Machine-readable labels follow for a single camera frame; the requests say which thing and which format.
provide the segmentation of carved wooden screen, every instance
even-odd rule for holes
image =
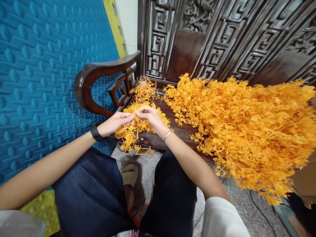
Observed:
[[[314,0],[139,0],[142,73],[316,85]]]

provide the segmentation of silver bracelet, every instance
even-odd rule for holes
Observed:
[[[169,136],[170,133],[171,133],[171,130],[170,130],[170,132],[168,132],[167,136],[164,138],[164,141],[167,139],[167,137]]]

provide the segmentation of wooden armrest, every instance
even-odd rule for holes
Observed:
[[[102,76],[109,76],[118,72],[123,72],[123,74],[116,79],[114,85],[108,90],[116,109],[118,109],[120,106],[124,105],[124,100],[130,96],[130,89],[133,87],[128,79],[128,76],[133,72],[135,73],[135,77],[140,76],[140,59],[141,52],[137,51],[134,54],[126,55],[123,58],[110,62],[87,63],[78,73],[74,83],[75,95],[79,104],[84,109],[95,114],[107,117],[112,116],[113,113],[111,111],[98,105],[93,100],[91,93],[93,83]],[[117,100],[115,92],[120,87],[123,96]]]

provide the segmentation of person's right hand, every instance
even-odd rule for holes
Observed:
[[[141,119],[148,120],[154,132],[157,133],[161,139],[164,139],[168,132],[170,132],[170,129],[164,124],[155,108],[143,105],[135,110],[135,114]]]

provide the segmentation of wooden chair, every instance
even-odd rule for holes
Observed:
[[[91,88],[99,77],[118,72],[123,74],[109,89],[118,111],[132,100],[132,73],[135,78],[145,75],[157,82],[158,93],[167,84],[176,85],[178,77],[187,72],[193,78],[218,81],[233,76],[248,80],[249,85],[276,85],[298,78],[316,85],[316,1],[293,0],[289,5],[284,1],[138,0],[137,32],[135,54],[88,63],[79,72],[74,88],[83,108],[112,115],[93,101]],[[117,100],[119,88],[123,96]],[[195,129],[177,126],[174,113],[163,101],[157,101],[157,106],[175,133],[195,148],[189,136]],[[166,149],[151,133],[142,133],[138,143]]]
[[[117,111],[122,111],[132,101],[132,94],[130,94],[131,88],[136,86],[136,80],[134,78],[141,77],[139,71],[141,52],[137,51],[132,55],[127,55],[121,59],[114,60],[106,63],[87,63],[84,68],[79,72],[74,83],[75,94],[79,104],[86,110],[95,114],[100,114],[106,117],[110,117],[113,113],[106,108],[98,105],[92,98],[91,88],[93,83],[101,76],[109,76],[118,72],[123,74],[115,81],[112,87],[108,89],[112,102],[115,105]],[[157,91],[159,94],[164,94],[162,90],[162,84],[157,85]],[[123,95],[118,100],[115,92],[121,90]],[[156,100],[157,107],[160,107],[166,114],[166,117],[171,121],[171,128],[175,133],[191,148],[196,149],[197,144],[190,139],[190,134],[195,133],[195,129],[191,125],[184,124],[183,127],[179,127],[175,123],[175,117],[172,109],[166,105],[164,101]],[[137,143],[143,147],[151,147],[156,150],[164,151],[167,149],[163,140],[158,137],[157,134],[142,132],[139,134]]]

